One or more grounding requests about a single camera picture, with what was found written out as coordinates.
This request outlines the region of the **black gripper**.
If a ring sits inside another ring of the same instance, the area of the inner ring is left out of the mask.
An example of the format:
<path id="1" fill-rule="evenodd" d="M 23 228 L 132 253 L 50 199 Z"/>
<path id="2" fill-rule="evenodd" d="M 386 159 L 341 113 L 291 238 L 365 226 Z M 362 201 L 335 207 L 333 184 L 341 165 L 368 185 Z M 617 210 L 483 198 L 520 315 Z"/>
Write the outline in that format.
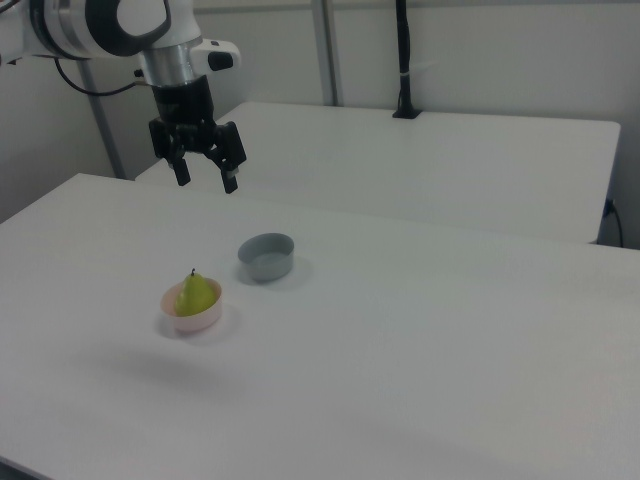
<path id="1" fill-rule="evenodd" d="M 224 191 L 238 189 L 236 175 L 247 159 L 237 125 L 215 127 L 214 105 L 205 76 L 179 86 L 152 87 L 159 116 L 149 122 L 154 154 L 171 167 L 179 186 L 191 181 L 185 151 L 204 153 L 220 170 Z"/>

